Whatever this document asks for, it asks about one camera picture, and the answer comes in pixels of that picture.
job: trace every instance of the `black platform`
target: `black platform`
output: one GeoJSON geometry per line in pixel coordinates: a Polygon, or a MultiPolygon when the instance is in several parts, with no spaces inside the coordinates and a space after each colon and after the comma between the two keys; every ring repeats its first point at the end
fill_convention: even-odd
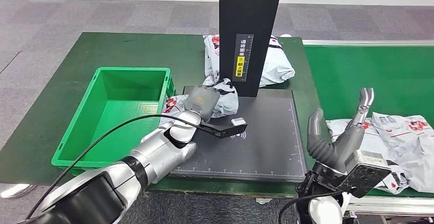
{"type": "Polygon", "coordinates": [[[219,177],[236,180],[302,182],[306,163],[292,92],[260,89],[256,98],[239,97],[238,113],[211,124],[248,123],[245,133],[218,139],[197,131],[198,149],[172,176],[219,177]]]}

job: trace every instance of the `black vertical stand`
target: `black vertical stand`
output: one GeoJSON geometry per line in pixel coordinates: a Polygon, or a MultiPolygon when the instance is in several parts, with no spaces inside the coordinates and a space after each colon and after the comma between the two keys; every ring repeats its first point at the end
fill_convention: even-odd
{"type": "Polygon", "coordinates": [[[220,78],[256,97],[279,0],[220,0],[220,78]]]}

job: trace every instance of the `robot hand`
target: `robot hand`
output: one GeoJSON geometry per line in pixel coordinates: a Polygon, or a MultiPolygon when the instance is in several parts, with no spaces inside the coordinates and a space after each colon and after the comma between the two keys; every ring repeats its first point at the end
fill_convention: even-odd
{"type": "Polygon", "coordinates": [[[57,188],[41,203],[42,215],[20,223],[118,223],[142,190],[191,157],[197,147],[191,141],[196,129],[219,138],[246,129],[244,119],[234,119],[227,127],[201,124],[209,120],[219,98],[214,88],[196,86],[178,116],[191,125],[176,120],[158,127],[121,160],[86,171],[57,188]]]}
{"type": "Polygon", "coordinates": [[[300,223],[342,223],[350,194],[365,196],[390,173],[380,154],[359,150],[364,136],[362,125],[373,99],[372,88],[360,91],[357,111],[334,143],[321,138],[322,110],[317,109],[309,118],[308,153],[317,162],[296,187],[299,200],[294,203],[300,223]]]}

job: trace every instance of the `red logo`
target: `red logo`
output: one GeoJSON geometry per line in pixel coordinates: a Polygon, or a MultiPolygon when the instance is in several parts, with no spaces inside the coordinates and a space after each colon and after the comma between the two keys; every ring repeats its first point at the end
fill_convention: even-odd
{"type": "Polygon", "coordinates": [[[368,122],[364,122],[364,123],[362,124],[362,128],[363,128],[364,130],[366,130],[367,128],[369,128],[370,125],[371,125],[370,123],[368,123],[368,122]]]}
{"type": "Polygon", "coordinates": [[[408,126],[412,130],[423,130],[424,126],[428,126],[428,123],[422,122],[422,121],[415,121],[415,122],[409,122],[408,126]]]}
{"type": "Polygon", "coordinates": [[[164,113],[169,113],[174,107],[179,110],[179,108],[177,108],[176,106],[176,103],[177,103],[176,99],[168,98],[166,102],[166,110],[164,110],[164,113]]]}

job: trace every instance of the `green bin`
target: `green bin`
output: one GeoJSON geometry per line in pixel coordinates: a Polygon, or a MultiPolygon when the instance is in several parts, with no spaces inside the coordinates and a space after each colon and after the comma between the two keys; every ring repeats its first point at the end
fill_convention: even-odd
{"type": "MultiPolygon", "coordinates": [[[[51,163],[66,168],[95,140],[128,119],[160,114],[165,97],[175,94],[168,68],[97,69],[51,163]]],[[[107,166],[127,155],[154,130],[159,118],[138,120],[108,135],[71,170],[74,175],[107,166]]]]}

